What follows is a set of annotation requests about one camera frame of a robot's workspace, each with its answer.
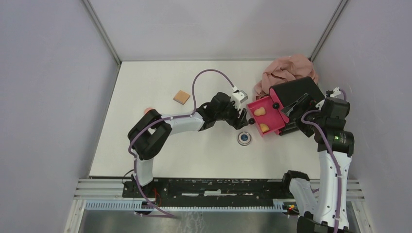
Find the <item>orange teardrop sponge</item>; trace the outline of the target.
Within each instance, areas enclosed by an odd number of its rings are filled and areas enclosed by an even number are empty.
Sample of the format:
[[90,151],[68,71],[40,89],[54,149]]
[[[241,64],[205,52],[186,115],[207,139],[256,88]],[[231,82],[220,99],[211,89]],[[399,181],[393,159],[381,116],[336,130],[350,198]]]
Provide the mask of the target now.
[[269,132],[270,131],[270,128],[269,128],[269,126],[268,125],[266,125],[266,124],[259,124],[259,127],[260,127],[260,130],[261,130],[261,132],[263,133],[263,134],[265,134],[265,133],[267,133],[267,132]]
[[266,114],[266,109],[264,107],[260,107],[254,110],[253,112],[254,116],[264,116]]

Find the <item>pink top drawer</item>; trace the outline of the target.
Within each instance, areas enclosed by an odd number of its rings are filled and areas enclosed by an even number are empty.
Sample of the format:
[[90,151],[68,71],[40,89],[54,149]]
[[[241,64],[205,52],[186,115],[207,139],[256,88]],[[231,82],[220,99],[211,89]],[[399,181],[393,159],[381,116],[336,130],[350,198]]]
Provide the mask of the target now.
[[279,114],[280,114],[281,118],[283,119],[283,121],[285,122],[285,124],[288,124],[290,120],[286,115],[284,115],[281,112],[281,110],[284,107],[283,107],[283,104],[282,104],[280,98],[278,97],[276,91],[273,88],[270,88],[269,94],[270,94],[270,97],[271,97],[272,101],[274,102],[273,103],[273,108],[276,109],[279,112]]

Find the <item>black drawer organizer case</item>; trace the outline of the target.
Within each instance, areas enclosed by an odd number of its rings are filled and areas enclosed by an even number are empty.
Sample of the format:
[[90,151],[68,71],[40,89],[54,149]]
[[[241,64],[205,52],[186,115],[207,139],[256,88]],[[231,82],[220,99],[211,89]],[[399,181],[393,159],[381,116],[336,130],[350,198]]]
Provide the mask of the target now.
[[[321,90],[311,77],[303,77],[286,83],[273,85],[273,88],[280,98],[283,107],[287,107],[297,101],[304,94],[311,96],[315,102],[320,102],[325,98]],[[291,133],[297,130],[294,121],[290,120],[285,126],[284,134]]]

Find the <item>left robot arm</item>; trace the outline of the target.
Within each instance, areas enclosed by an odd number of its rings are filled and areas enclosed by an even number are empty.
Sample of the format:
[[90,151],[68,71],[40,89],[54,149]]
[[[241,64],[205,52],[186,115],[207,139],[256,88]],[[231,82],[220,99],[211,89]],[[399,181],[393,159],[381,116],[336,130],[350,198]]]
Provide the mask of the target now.
[[217,121],[225,121],[236,130],[247,126],[247,110],[242,107],[247,99],[244,91],[235,91],[232,96],[218,92],[210,102],[195,108],[192,113],[161,115],[155,109],[149,110],[127,135],[128,151],[134,157],[134,191],[143,198],[151,195],[154,157],[169,136],[204,131]]

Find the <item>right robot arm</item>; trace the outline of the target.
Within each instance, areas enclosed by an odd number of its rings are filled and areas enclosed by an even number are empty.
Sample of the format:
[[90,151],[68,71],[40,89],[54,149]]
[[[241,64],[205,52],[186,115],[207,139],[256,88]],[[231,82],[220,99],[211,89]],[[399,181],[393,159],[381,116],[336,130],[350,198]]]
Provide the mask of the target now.
[[294,198],[299,218],[298,233],[348,233],[346,197],[348,170],[354,153],[354,135],[344,129],[350,103],[325,97],[316,102],[305,93],[282,113],[318,144],[320,186],[311,188],[307,174],[289,170],[284,174],[281,193]]

